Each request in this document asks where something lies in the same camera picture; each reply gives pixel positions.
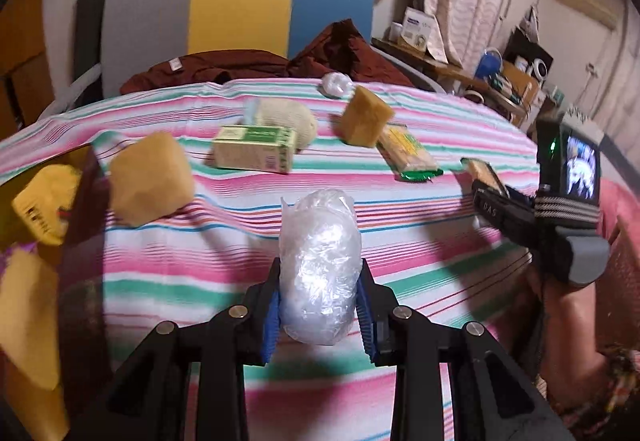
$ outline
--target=white box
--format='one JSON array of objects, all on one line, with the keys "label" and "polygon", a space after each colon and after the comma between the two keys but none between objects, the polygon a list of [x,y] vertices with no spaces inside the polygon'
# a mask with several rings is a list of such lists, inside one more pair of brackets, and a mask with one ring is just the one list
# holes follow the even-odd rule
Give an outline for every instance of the white box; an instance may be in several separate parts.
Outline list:
[{"label": "white box", "polygon": [[398,39],[398,45],[424,53],[427,49],[427,42],[431,35],[433,23],[432,16],[408,7],[404,12],[404,21],[402,22],[402,32]]}]

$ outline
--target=patterned sleeve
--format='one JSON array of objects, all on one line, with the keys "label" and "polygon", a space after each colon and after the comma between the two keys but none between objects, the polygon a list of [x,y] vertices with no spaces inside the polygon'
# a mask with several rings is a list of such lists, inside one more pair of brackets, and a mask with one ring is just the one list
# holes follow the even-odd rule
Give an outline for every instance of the patterned sleeve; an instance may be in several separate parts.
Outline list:
[{"label": "patterned sleeve", "polygon": [[640,400],[640,351],[611,347],[603,354],[609,359],[609,385],[594,401],[571,410],[554,407],[577,441],[606,439],[605,431],[614,413],[624,413]]}]

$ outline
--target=green and white box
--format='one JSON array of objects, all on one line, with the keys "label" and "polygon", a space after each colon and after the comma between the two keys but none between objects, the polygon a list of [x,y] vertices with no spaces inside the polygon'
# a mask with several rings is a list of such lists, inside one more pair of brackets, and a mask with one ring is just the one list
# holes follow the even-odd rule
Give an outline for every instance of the green and white box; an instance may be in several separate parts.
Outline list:
[{"label": "green and white box", "polygon": [[213,140],[218,168],[287,174],[293,166],[296,131],[283,126],[224,126]]}]

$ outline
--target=cracker packet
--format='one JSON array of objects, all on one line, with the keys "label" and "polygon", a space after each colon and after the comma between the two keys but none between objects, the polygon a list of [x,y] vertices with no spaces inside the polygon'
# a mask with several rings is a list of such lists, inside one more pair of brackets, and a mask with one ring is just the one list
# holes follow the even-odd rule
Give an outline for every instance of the cracker packet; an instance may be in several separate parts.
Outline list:
[{"label": "cracker packet", "polygon": [[385,125],[378,142],[403,181],[424,182],[443,174],[436,160],[409,132],[406,125]]}]

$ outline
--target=gray armrest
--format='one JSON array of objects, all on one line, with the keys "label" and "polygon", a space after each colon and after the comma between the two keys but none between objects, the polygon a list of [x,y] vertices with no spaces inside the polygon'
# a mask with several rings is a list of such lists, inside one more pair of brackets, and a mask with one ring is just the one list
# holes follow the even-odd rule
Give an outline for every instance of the gray armrest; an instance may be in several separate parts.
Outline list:
[{"label": "gray armrest", "polygon": [[439,94],[447,94],[446,91],[440,87],[438,82],[435,82],[430,77],[425,76],[417,69],[412,68],[412,66],[408,66],[402,60],[398,60],[394,56],[388,55],[384,51],[380,49],[376,49],[375,47],[371,47],[376,53],[381,56],[384,56],[387,60],[389,60],[393,65],[396,66],[396,69],[399,69],[407,78],[409,78],[412,83],[422,90],[426,90],[428,92],[437,92]]},{"label": "gray armrest", "polygon": [[75,82],[68,86],[65,92],[52,101],[45,110],[42,111],[38,121],[54,114],[61,114],[68,111],[76,100],[81,96],[84,90],[93,84],[102,74],[102,66],[96,64],[85,74],[80,76]]}]

